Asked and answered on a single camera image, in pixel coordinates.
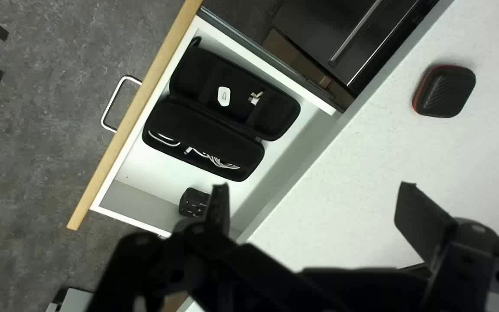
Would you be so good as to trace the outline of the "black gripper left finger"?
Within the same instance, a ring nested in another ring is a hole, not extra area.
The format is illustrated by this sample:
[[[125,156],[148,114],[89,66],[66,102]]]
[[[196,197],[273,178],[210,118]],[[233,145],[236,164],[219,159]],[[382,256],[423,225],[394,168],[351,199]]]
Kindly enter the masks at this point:
[[[231,192],[228,183],[215,185],[212,189],[208,208],[205,215],[205,225],[224,235],[231,230]]]

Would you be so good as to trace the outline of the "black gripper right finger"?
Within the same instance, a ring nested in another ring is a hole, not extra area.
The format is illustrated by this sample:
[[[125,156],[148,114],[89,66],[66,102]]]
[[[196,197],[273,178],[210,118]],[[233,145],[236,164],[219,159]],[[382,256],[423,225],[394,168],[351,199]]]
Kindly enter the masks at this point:
[[[429,267],[441,258],[458,227],[444,208],[411,182],[403,182],[399,187],[394,222]]]

